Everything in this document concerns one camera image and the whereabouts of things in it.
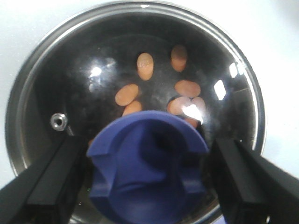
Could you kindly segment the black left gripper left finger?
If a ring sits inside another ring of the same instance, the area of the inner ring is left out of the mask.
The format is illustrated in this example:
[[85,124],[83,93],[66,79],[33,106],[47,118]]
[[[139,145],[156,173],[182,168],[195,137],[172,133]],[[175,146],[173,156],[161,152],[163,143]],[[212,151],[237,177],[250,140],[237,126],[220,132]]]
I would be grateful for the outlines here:
[[62,136],[0,190],[2,224],[67,224],[81,189],[88,143]]

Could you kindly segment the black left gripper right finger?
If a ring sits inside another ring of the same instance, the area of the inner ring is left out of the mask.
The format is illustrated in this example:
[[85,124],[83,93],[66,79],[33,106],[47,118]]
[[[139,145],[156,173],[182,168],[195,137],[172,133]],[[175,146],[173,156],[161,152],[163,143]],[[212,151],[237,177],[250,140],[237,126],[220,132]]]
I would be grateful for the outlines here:
[[210,174],[227,224],[297,224],[299,181],[247,149],[242,143],[215,139]]

